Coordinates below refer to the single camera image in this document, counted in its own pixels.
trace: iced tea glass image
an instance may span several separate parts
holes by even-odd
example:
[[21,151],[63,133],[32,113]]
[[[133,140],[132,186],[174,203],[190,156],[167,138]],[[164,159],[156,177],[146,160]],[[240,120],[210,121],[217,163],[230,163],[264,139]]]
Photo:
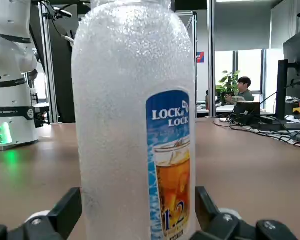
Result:
[[162,230],[176,240],[187,228],[190,214],[190,139],[184,137],[154,148]]

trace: water bottle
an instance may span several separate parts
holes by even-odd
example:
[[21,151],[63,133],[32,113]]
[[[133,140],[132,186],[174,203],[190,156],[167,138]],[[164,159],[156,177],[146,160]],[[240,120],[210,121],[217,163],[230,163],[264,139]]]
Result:
[[72,77],[87,239],[195,232],[195,74],[167,0],[100,0],[80,24]]

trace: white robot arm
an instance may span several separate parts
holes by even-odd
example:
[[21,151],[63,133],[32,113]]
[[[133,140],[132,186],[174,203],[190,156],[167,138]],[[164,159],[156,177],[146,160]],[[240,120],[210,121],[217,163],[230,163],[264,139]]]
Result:
[[38,140],[31,92],[22,75],[37,66],[30,9],[31,0],[0,0],[0,150]]

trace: bottle label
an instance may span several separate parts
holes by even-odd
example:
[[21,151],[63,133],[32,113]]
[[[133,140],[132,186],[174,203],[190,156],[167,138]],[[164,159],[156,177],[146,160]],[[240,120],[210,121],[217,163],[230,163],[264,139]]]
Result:
[[172,90],[146,101],[151,240],[177,240],[190,214],[189,96]]

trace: dark hair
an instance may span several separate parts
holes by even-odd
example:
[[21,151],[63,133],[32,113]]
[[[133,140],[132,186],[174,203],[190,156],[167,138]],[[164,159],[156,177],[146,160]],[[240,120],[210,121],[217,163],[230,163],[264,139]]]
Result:
[[238,84],[239,83],[242,83],[242,84],[248,84],[248,87],[250,87],[251,85],[251,80],[250,78],[248,78],[247,76],[243,76],[243,77],[240,77],[239,80],[238,80]]

